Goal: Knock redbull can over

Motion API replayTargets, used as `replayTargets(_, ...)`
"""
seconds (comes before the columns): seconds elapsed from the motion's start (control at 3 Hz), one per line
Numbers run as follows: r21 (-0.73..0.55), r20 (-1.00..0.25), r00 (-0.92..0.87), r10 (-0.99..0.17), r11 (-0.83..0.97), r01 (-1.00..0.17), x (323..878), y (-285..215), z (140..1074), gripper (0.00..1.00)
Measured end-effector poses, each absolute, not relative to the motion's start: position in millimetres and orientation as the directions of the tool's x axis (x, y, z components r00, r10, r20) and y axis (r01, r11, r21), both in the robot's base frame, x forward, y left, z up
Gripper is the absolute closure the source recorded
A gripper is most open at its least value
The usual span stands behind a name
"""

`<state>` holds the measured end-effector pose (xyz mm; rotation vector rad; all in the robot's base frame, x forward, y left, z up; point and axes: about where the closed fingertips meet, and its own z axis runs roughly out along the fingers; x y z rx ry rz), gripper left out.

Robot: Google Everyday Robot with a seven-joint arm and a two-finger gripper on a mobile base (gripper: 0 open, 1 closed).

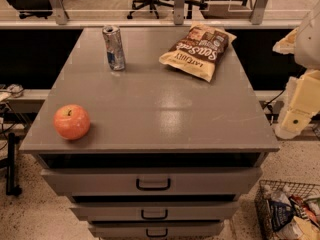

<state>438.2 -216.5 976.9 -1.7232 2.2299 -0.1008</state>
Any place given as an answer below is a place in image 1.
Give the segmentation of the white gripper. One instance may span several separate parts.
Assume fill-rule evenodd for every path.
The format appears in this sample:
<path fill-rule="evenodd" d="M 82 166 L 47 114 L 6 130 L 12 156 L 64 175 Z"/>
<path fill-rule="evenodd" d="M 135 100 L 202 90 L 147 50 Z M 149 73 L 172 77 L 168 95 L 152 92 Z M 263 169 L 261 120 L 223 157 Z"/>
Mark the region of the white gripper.
<path fill-rule="evenodd" d="M 272 48 L 279 54 L 293 54 L 298 29 L 290 31 Z M 293 139 L 320 111 L 320 71 L 308 69 L 299 78 L 290 77 L 284 91 L 283 107 L 279 112 L 275 135 L 284 140 Z"/>

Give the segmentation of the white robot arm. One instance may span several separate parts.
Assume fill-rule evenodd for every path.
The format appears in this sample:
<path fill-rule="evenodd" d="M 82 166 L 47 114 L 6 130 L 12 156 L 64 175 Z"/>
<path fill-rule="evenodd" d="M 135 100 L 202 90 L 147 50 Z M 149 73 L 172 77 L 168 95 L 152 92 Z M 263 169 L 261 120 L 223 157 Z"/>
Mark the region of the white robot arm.
<path fill-rule="evenodd" d="M 289 78 L 284 106 L 275 126 L 277 137 L 292 139 L 320 112 L 320 1 L 299 27 L 273 46 L 273 51 L 293 54 L 295 62 L 306 69 L 299 78 Z"/>

